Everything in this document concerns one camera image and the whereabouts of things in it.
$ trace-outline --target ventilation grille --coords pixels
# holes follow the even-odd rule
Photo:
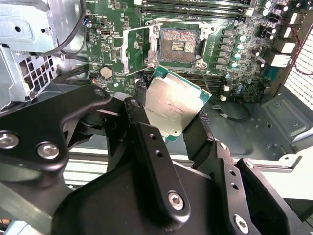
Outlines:
[[[21,61],[19,65],[25,83],[35,94],[39,94],[53,79],[54,67],[51,56],[43,58],[29,56]]]
[[[313,73],[313,29],[299,54],[297,67],[305,73]],[[285,87],[313,110],[313,76],[300,74],[293,67],[285,82]]]

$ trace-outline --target cable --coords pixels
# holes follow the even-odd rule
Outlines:
[[[228,116],[220,107],[220,105],[214,105],[212,106],[212,109],[216,110],[217,112],[220,113],[220,115],[230,121],[234,121],[234,122],[244,122],[244,121],[248,121],[251,118],[251,112],[250,110],[241,102],[239,101],[239,105],[242,106],[242,108],[246,111],[246,113],[248,114],[247,117],[244,118],[233,118]]]
[[[65,74],[62,74],[58,77],[56,77],[53,82],[54,83],[64,83],[67,79],[71,78],[71,77],[74,77],[74,76],[77,76],[77,75],[80,75],[82,73],[86,73],[89,71],[89,66],[88,64],[87,65],[82,65],[78,68],[75,68]]]
[[[38,56],[50,56],[50,55],[54,55],[58,52],[60,52],[62,49],[64,49],[68,44],[70,44],[70,42],[73,40],[73,38],[76,36],[79,27],[82,23],[82,21],[84,20],[85,14],[86,14],[86,1],[85,0],[80,0],[80,5],[81,5],[81,15],[73,29],[73,31],[69,34],[69,36],[64,40],[64,42],[62,42],[61,44],[59,44],[58,47],[56,47],[55,49],[45,52],[45,53],[37,53]]]
[[[87,38],[87,27],[86,27],[85,24],[84,24],[84,39],[83,39],[83,44],[82,44],[82,46],[80,47],[80,49],[79,49],[77,52],[75,52],[75,53],[66,52],[66,51],[63,51],[63,50],[61,50],[61,52],[62,52],[64,55],[67,55],[67,56],[75,56],[75,55],[80,54],[80,53],[83,51],[83,49],[85,48],[85,45],[86,45],[86,38]]]

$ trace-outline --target motherboard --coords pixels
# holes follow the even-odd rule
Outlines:
[[[131,93],[162,65],[221,101],[260,102],[297,48],[303,0],[88,0],[90,80]]]

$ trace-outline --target red wire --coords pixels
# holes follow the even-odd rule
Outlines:
[[[296,71],[300,74],[303,74],[303,75],[307,75],[307,76],[312,76],[313,73],[305,73],[303,71],[301,71],[299,68],[297,68],[297,59],[298,59],[298,56],[301,52],[301,49],[302,49],[302,46],[303,46],[303,43],[302,41],[299,39],[299,36],[298,36],[298,33],[294,30],[294,28],[292,27],[292,25],[285,21],[284,19],[281,19],[283,22],[286,23],[286,25],[291,29],[291,32],[292,34],[296,37],[297,41],[298,41],[298,48],[297,48],[297,51],[295,52],[294,54],[294,57],[293,57],[293,63],[294,63],[294,68],[296,69]]]

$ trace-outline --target bolt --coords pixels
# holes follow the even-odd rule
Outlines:
[[[0,133],[0,148],[11,149],[19,144],[19,138],[11,133]]]
[[[94,92],[101,97],[105,97],[106,94],[104,94],[103,90],[101,89],[95,89]]]
[[[298,122],[297,121],[292,121],[291,124],[292,124],[292,126],[297,126]]]
[[[171,192],[168,194],[168,200],[172,207],[176,210],[181,210],[184,207],[184,201],[181,196],[176,192]]]
[[[253,169],[254,168],[254,166],[253,166],[253,164],[251,163],[251,162],[249,162],[249,161],[246,161],[246,164],[251,168],[251,169]]]
[[[154,31],[154,32],[159,32],[159,31],[160,31],[160,28],[159,28],[158,26],[154,26],[154,27],[153,27],[153,31]]]
[[[220,146],[222,147],[222,149],[227,150],[227,146],[223,143],[220,143]]]
[[[60,151],[58,147],[52,143],[43,143],[37,148],[37,153],[42,158],[54,159],[59,155]]]
[[[92,27],[92,23],[91,23],[91,22],[87,22],[87,23],[86,23],[86,27],[87,27],[87,28],[91,28],[91,27]]]
[[[243,232],[244,234],[249,233],[249,227],[244,219],[242,219],[239,215],[234,216],[234,221],[237,227]]]

